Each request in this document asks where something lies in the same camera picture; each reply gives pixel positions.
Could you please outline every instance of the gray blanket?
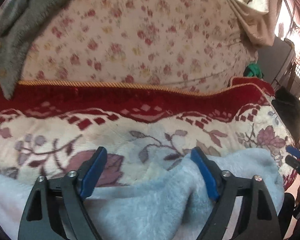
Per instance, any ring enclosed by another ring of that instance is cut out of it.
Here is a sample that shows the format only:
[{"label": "gray blanket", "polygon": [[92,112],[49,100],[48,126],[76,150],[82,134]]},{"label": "gray blanket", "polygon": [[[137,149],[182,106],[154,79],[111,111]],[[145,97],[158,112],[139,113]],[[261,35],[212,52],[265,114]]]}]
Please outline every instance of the gray blanket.
[{"label": "gray blanket", "polygon": [[68,0],[10,0],[0,18],[0,85],[10,99],[43,23]]},{"label": "gray blanket", "polygon": [[[237,177],[263,177],[277,213],[283,198],[283,178],[270,153],[247,149],[225,158],[208,156]],[[16,240],[31,186],[0,175],[0,225]],[[157,179],[125,187],[96,188],[85,207],[104,240],[195,240],[207,221],[213,202],[202,175],[189,155]],[[234,212],[238,215],[239,206]],[[231,238],[235,221],[228,225]]]}]

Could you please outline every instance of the silver bolt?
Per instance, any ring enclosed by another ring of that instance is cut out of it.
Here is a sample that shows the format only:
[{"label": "silver bolt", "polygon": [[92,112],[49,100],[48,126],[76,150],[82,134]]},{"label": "silver bolt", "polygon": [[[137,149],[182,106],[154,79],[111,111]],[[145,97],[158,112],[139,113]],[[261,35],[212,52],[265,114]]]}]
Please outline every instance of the silver bolt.
[{"label": "silver bolt", "polygon": [[75,177],[75,176],[77,176],[77,172],[76,172],[76,171],[69,171],[69,172],[68,172],[68,176],[69,176],[70,178]]},{"label": "silver bolt", "polygon": [[230,171],[226,171],[226,170],[224,170],[224,171],[222,171],[222,176],[224,176],[224,177],[230,177],[231,176],[231,172]]},{"label": "silver bolt", "polygon": [[44,179],[45,179],[45,177],[44,177],[44,176],[39,176],[39,177],[38,177],[38,182],[43,182],[43,181],[44,181]]},{"label": "silver bolt", "polygon": [[262,177],[260,175],[254,175],[253,178],[256,180],[256,181],[262,181]]}]

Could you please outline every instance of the red and white blanket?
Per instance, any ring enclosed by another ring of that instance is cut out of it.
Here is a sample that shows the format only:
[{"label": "red and white blanket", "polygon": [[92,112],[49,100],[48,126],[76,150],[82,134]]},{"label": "red and white blanket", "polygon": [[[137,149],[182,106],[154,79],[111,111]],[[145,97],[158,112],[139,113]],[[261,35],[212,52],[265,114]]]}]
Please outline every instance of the red and white blanket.
[{"label": "red and white blanket", "polygon": [[235,78],[212,94],[122,83],[20,82],[13,100],[0,89],[0,173],[32,184],[109,153],[97,186],[131,185],[179,164],[190,149],[206,154],[268,149],[287,189],[296,173],[284,162],[294,144],[271,106],[271,86]]}]

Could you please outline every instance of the green cloth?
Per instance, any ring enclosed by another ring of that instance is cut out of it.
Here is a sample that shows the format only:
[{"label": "green cloth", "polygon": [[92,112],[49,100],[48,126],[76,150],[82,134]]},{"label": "green cloth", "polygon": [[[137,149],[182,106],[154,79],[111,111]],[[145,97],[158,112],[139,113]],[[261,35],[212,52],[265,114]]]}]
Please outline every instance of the green cloth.
[{"label": "green cloth", "polygon": [[259,68],[259,65],[257,63],[251,63],[249,64],[243,75],[245,77],[257,77],[257,78],[263,78],[263,73],[261,72],[261,69]]}]

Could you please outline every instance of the beige curtain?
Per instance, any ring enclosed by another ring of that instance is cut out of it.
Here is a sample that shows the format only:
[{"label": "beige curtain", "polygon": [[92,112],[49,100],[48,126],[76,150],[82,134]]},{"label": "beige curtain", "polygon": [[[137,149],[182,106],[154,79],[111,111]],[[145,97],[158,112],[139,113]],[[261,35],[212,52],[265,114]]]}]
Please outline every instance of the beige curtain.
[{"label": "beige curtain", "polygon": [[251,42],[272,46],[282,0],[228,0]]}]

